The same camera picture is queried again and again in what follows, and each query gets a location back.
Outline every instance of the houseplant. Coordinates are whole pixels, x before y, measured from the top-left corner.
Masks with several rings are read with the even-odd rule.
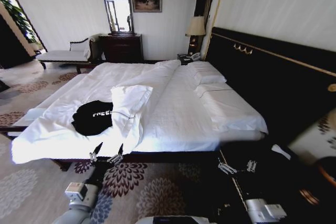
[[[27,39],[28,43],[31,44],[32,48],[35,50],[40,49],[40,42],[36,38],[32,27],[30,26],[27,18],[25,17],[23,10],[11,3],[10,0],[0,0],[1,3],[5,6],[6,10],[16,23],[17,27],[20,29],[23,36]]]

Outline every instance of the green leaves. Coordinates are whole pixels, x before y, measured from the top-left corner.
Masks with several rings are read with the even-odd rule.
[[[36,35],[30,26],[23,10],[17,6],[14,6],[10,0],[0,0],[5,6],[6,10],[20,29],[21,33],[25,36],[29,43],[37,42]]]

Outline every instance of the lamp shade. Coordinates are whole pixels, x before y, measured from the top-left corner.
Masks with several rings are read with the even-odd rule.
[[[204,17],[203,16],[193,17],[191,19],[190,25],[185,35],[186,36],[205,35]]]

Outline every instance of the telephone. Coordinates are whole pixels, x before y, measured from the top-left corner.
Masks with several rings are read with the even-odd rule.
[[[201,53],[200,53],[200,52],[197,52],[197,53],[191,55],[191,59],[192,59],[193,61],[201,60],[201,59],[202,59],[202,57],[201,57]]]

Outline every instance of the wooden cabinet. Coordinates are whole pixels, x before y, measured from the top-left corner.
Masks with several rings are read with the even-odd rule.
[[[141,34],[100,36],[99,43],[107,62],[143,63]]]

